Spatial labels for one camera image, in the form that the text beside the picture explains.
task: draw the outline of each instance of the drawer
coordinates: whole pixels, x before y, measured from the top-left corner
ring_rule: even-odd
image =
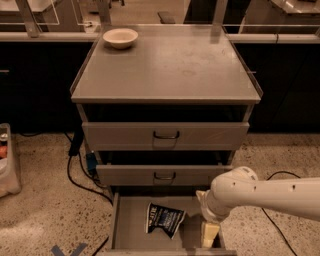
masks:
[[[208,186],[231,166],[97,165],[100,182],[112,186]]]
[[[237,150],[243,123],[83,123],[91,150]]]
[[[237,255],[236,251],[226,250],[221,231],[212,248],[199,248],[203,217],[195,190],[191,187],[177,191],[143,187],[116,192],[107,251],[99,255]],[[162,229],[145,232],[149,203],[186,212],[173,239]]]

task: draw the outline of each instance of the power cord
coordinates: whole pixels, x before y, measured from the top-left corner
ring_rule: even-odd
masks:
[[[72,158],[75,156],[76,149],[78,148],[78,154],[77,154],[77,155],[78,155],[78,157],[79,157],[79,162],[80,162],[80,166],[81,166],[81,169],[82,169],[83,173],[84,173],[90,180],[92,180],[92,181],[95,183],[95,185],[98,186],[97,181],[94,179],[94,177],[91,177],[91,176],[85,171],[85,169],[84,169],[84,167],[83,167],[83,164],[82,164],[81,154],[80,154],[80,151],[79,151],[80,145],[82,144],[81,134],[80,134],[80,139],[79,139],[79,137],[77,137],[76,146],[73,145],[73,139],[71,139],[71,138],[68,136],[67,133],[65,133],[65,136],[66,136],[66,137],[68,138],[68,140],[71,142],[71,147],[70,147],[70,150],[69,150],[68,165],[67,165],[67,174],[68,174],[68,179],[70,180],[70,182],[71,182],[73,185],[77,186],[78,188],[87,190],[87,191],[89,191],[89,192],[92,192],[92,193],[95,193],[95,194],[98,194],[98,195],[104,197],[105,199],[108,200],[108,202],[109,202],[111,205],[113,205],[112,200],[111,200],[108,196],[106,196],[105,194],[103,194],[103,193],[101,193],[101,192],[98,192],[98,191],[96,191],[96,190],[94,190],[94,189],[90,189],[90,188],[84,187],[84,186],[76,183],[76,182],[72,179],[71,174],[70,174],[70,171],[71,171],[71,168],[70,168],[70,166],[71,166],[71,160],[72,160]],[[107,238],[102,242],[102,244],[95,250],[95,252],[92,254],[92,256],[95,256],[95,255],[102,249],[102,247],[108,242],[108,240],[109,240],[109,236],[107,236]]]
[[[267,180],[270,180],[273,176],[277,175],[277,174],[289,174],[289,175],[293,175],[296,178],[301,178],[300,176],[296,175],[295,173],[292,172],[287,172],[287,171],[279,171],[279,172],[275,172],[273,173]],[[286,243],[286,245],[288,246],[288,248],[291,250],[291,252],[295,255],[298,256],[297,253],[293,250],[293,248],[291,247],[290,243],[288,242],[288,240],[286,239],[285,235],[282,233],[281,229],[278,227],[278,225],[271,219],[271,217],[267,214],[267,212],[265,211],[264,208],[261,208],[261,210],[264,212],[264,214],[267,216],[267,218],[270,220],[270,222],[273,224],[273,226],[278,230],[278,232],[280,233],[280,235],[282,236],[284,242]]]

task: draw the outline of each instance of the black cabinet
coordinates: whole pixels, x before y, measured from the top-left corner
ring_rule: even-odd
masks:
[[[90,42],[0,43],[0,123],[13,132],[73,131],[79,125],[69,89]]]
[[[320,45],[235,46],[264,92],[252,113],[251,131],[318,132]]]

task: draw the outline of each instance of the black cable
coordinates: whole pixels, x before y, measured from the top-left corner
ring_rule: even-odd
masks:
[[[98,182],[100,182],[99,179],[95,179],[94,176],[90,176],[90,174],[88,174],[88,173],[85,171],[85,169],[84,169],[84,167],[83,167],[83,163],[82,163],[81,154],[79,153],[78,156],[79,156],[79,162],[80,162],[81,170],[82,170],[82,172],[84,173],[84,175],[86,175],[87,178],[89,178],[90,180],[92,180],[93,183],[94,183],[97,187],[102,188],[102,189],[108,188],[108,186],[102,186],[100,183],[98,183]]]
[[[70,182],[71,182],[73,185],[77,186],[78,188],[82,188],[82,189],[84,189],[84,190],[90,191],[90,192],[92,192],[92,193],[98,194],[98,195],[106,198],[106,199],[109,201],[109,203],[110,203],[111,205],[113,205],[113,202],[111,201],[111,199],[110,199],[108,196],[106,196],[105,194],[100,193],[100,192],[95,191],[95,190],[90,189],[90,188],[86,188],[86,187],[84,187],[84,186],[76,183],[76,182],[72,179],[71,174],[70,174],[70,165],[71,165],[71,159],[72,159],[72,157],[73,157],[73,156],[70,156],[70,157],[69,157],[69,159],[68,159],[68,166],[67,166],[67,174],[68,174],[68,178],[69,178]],[[103,241],[103,243],[96,249],[96,251],[92,254],[92,256],[95,256],[95,255],[101,250],[101,248],[108,242],[108,240],[109,240],[109,236],[107,236],[107,238],[106,238],[106,239]]]
[[[109,203],[110,203],[111,205],[113,205],[113,202],[111,201],[111,199],[110,199],[108,196],[106,196],[105,194],[103,194],[103,193],[101,193],[101,192],[98,192],[98,191],[96,191],[96,190],[94,190],[94,189],[91,189],[91,188],[86,188],[86,187],[84,187],[84,186],[76,183],[76,182],[72,179],[72,177],[71,177],[71,175],[70,175],[71,159],[72,159],[72,156],[69,157],[68,167],[67,167],[67,174],[68,174],[68,178],[69,178],[70,182],[71,182],[73,185],[77,186],[78,188],[82,188],[82,189],[84,189],[84,190],[90,191],[90,192],[92,192],[92,193],[95,193],[95,194],[97,194],[97,195],[100,195],[100,196],[104,197],[105,199],[107,199],[107,200],[109,201]]]
[[[292,172],[287,172],[287,171],[279,171],[279,172],[275,172],[273,173],[267,180],[270,180],[274,175],[276,174],[289,174],[289,175],[293,175],[296,178],[301,178],[300,176],[296,175],[295,173]],[[280,235],[282,236],[284,242],[286,243],[286,245],[288,246],[288,248],[291,250],[291,252],[295,255],[298,256],[297,253],[293,250],[293,248],[291,247],[290,243],[288,242],[288,240],[286,239],[286,237],[284,236],[284,234],[282,233],[281,229],[278,227],[278,225],[270,218],[270,216],[267,214],[267,212],[265,211],[264,208],[261,208],[261,210],[264,212],[264,214],[267,216],[267,218],[271,221],[271,223],[273,224],[273,226],[278,230],[278,232],[280,233]]]

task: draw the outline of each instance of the open drawer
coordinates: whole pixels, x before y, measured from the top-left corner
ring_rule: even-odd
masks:
[[[121,190],[114,197],[105,255],[237,255],[235,251],[226,250],[221,230],[213,248],[200,248],[203,217],[194,187],[121,187]],[[146,233],[149,203],[186,211],[173,239],[159,228]]]

